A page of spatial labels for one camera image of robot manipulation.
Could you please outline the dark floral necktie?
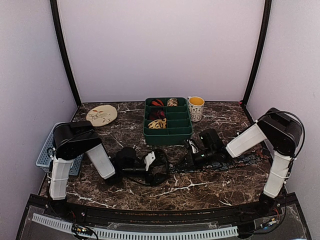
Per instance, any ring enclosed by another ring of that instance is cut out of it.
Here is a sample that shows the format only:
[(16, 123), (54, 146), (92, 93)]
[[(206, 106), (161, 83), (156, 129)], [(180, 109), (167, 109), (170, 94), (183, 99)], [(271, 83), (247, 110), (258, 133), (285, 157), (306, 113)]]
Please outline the dark floral necktie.
[(271, 155), (265, 148), (254, 149), (232, 158), (226, 152), (214, 152), (209, 149), (198, 153), (189, 151), (180, 162), (169, 168), (173, 173), (199, 173), (224, 171), (232, 168), (242, 168), (257, 164), (264, 160), (269, 161)]

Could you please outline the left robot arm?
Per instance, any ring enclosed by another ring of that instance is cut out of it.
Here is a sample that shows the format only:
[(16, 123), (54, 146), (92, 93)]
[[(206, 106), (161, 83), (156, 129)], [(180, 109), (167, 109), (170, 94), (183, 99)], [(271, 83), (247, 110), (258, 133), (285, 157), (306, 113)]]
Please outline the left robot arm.
[(132, 147), (123, 147), (110, 158), (103, 142), (89, 121), (63, 122), (53, 128), (53, 161), (48, 194), (53, 200), (51, 210), (60, 218), (67, 218), (70, 206), (63, 200), (67, 197), (67, 183), (74, 160), (85, 154), (105, 180), (116, 185), (124, 178), (142, 186), (156, 187), (170, 175), (166, 153), (155, 149), (138, 158)]

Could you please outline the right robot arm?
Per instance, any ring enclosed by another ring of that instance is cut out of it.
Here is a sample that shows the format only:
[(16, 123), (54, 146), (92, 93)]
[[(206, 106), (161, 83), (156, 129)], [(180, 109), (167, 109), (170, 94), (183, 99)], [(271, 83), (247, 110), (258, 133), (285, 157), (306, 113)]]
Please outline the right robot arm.
[(188, 153), (176, 165), (177, 169), (200, 168), (207, 163), (226, 163), (264, 141), (273, 147), (273, 161), (267, 182), (260, 195), (262, 201), (255, 205), (255, 213), (266, 217), (275, 208), (275, 199), (285, 182), (293, 163), (305, 142), (306, 130), (303, 122), (293, 113), (274, 107), (254, 121), (229, 143), (224, 144), (216, 130), (206, 129), (199, 134), (204, 149), (190, 141)]

